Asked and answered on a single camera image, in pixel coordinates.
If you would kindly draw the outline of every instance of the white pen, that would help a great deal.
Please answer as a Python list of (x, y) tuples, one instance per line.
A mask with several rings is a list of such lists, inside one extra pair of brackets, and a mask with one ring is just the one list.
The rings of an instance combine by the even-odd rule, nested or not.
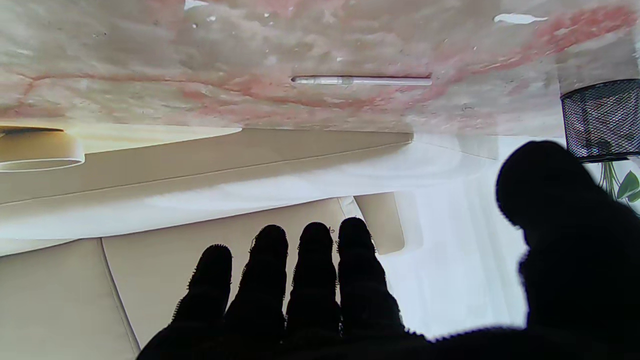
[(291, 81), (308, 85), (395, 85), (395, 86), (429, 86), (433, 82), (429, 78), (409, 78), (382, 76), (294, 76)]

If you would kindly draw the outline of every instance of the beige panel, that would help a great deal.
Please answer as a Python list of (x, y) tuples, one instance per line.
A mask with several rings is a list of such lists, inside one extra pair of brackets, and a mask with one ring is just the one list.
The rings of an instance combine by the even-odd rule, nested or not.
[(0, 132), (25, 127), (62, 129), (80, 140), (85, 154), (223, 136), (241, 130), (231, 127), (74, 123), (65, 119), (53, 121), (50, 119), (48, 121), (20, 119), (19, 122), (0, 119)]
[(99, 240), (0, 258), (0, 359), (134, 359)]
[(39, 174), (0, 174), (0, 204), (407, 143), (411, 134), (245, 129), (139, 149), (88, 154)]
[(404, 233), (394, 193), (356, 196), (355, 199), (369, 226), (378, 254), (402, 250)]
[[(209, 245), (223, 243), (234, 256), (232, 294), (235, 296), (248, 250), (255, 235), (268, 224), (287, 231), (289, 284), (297, 260), (303, 228), (313, 221), (330, 226), (333, 238), (345, 215), (340, 199), (328, 199), (287, 208), (261, 211), (197, 224), (104, 239), (109, 265), (124, 308), (141, 346), (171, 320), (174, 307), (186, 292), (186, 285), (200, 254)], [(337, 254), (334, 247), (334, 263)], [(290, 287), (287, 289), (287, 300)]]

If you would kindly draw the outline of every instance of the finger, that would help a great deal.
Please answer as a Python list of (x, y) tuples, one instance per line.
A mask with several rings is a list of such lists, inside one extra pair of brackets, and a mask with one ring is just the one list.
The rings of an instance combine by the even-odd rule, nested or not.
[(147, 343), (138, 359), (183, 359), (220, 335), (231, 262), (231, 251), (224, 245), (212, 245), (202, 253), (171, 323)]
[(338, 280), (345, 336), (404, 332), (395, 298), (387, 290), (385, 271), (367, 225), (349, 218), (338, 235)]
[(335, 300), (333, 239), (324, 224), (305, 227), (287, 305), (285, 341), (324, 343), (340, 336), (340, 307)]
[(282, 340), (288, 247), (285, 231), (277, 225), (256, 236), (236, 298), (225, 315), (225, 336), (254, 344)]

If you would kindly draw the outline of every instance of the gloved hand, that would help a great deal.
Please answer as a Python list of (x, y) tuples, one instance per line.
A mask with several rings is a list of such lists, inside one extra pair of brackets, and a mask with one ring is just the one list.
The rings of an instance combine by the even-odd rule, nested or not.
[(330, 230), (311, 223), (300, 237), (285, 320), (287, 249), (282, 228), (263, 228), (226, 312), (232, 255), (223, 245), (206, 249), (172, 322), (138, 359), (375, 357), (376, 343), (384, 348), (428, 345), (422, 336), (405, 331), (362, 220), (349, 218), (340, 226), (340, 305)]

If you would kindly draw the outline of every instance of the marble surface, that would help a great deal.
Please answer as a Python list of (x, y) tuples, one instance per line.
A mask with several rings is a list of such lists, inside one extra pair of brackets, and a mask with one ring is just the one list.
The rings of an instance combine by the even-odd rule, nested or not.
[[(0, 0), (0, 124), (562, 136), (561, 92), (638, 77), (615, 0)], [(430, 87), (294, 85), (424, 76)]]

